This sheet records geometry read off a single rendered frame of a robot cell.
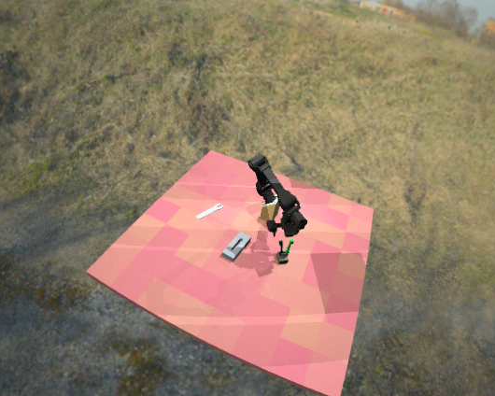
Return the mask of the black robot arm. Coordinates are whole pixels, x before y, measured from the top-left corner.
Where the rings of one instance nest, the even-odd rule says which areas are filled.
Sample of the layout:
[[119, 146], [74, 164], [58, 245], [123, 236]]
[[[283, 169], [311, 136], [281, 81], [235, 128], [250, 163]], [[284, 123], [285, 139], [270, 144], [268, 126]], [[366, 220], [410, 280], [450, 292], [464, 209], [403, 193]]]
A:
[[[257, 193], [263, 197], [265, 205], [273, 203], [277, 197], [279, 205], [284, 211], [283, 215], [291, 220], [291, 223], [284, 222], [281, 229], [284, 230], [285, 237], [294, 236], [307, 225], [306, 218], [299, 212], [300, 203], [297, 197], [282, 186], [267, 160], [262, 154], [257, 154], [248, 160], [248, 166], [255, 172], [258, 179], [256, 183]], [[274, 196], [272, 189], [276, 192]], [[297, 206], [296, 206], [297, 204]], [[295, 226], [293, 226], [293, 224]]]

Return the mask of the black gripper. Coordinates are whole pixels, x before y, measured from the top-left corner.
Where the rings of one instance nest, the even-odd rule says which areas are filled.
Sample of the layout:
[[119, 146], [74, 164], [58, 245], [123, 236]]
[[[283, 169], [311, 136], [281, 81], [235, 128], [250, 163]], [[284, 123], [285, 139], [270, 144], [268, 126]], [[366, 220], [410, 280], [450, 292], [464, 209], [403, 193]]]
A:
[[[282, 212], [282, 215], [283, 215], [283, 213], [284, 212]], [[275, 220], [267, 220], [267, 222], [266, 222], [268, 231], [270, 233], [273, 233], [274, 237], [276, 237], [277, 228], [281, 228], [281, 226], [284, 224], [284, 222], [291, 223], [291, 220], [286, 218], [284, 215], [282, 216], [282, 218], [280, 220], [281, 220], [281, 223], [276, 223]]]

